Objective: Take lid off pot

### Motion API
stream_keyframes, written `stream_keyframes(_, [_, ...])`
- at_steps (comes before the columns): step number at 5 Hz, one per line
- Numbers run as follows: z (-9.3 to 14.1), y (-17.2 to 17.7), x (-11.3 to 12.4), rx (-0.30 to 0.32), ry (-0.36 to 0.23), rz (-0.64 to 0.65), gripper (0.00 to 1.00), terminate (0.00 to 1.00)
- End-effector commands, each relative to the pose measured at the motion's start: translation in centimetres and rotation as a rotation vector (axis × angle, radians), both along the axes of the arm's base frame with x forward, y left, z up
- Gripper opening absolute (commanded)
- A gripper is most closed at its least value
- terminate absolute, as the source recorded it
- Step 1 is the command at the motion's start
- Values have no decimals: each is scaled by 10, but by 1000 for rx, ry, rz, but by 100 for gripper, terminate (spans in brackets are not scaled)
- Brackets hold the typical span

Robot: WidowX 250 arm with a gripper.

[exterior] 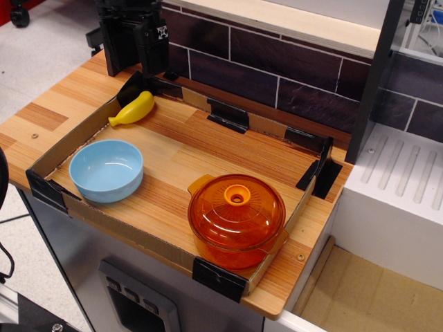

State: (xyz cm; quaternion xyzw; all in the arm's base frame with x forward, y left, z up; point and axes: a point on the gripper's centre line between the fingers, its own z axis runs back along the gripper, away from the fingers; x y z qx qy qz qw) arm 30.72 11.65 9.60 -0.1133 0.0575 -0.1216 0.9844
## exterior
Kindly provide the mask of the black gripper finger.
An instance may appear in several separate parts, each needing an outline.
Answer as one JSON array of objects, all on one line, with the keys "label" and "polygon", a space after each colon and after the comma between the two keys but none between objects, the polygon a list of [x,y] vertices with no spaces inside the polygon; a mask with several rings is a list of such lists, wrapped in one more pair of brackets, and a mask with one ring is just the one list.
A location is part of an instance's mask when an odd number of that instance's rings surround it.
[{"label": "black gripper finger", "polygon": [[155,71],[148,66],[143,66],[142,74],[144,85],[152,95],[162,95],[165,88],[165,81],[161,77],[166,67],[157,68]]}]

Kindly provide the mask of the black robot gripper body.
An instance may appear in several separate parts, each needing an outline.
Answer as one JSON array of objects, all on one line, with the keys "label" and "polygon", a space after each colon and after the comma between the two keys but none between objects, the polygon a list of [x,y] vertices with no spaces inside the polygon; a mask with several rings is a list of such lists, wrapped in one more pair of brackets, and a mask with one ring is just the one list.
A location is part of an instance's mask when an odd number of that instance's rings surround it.
[{"label": "black robot gripper body", "polygon": [[140,64],[143,75],[169,67],[169,34],[160,1],[96,1],[107,71]]}]

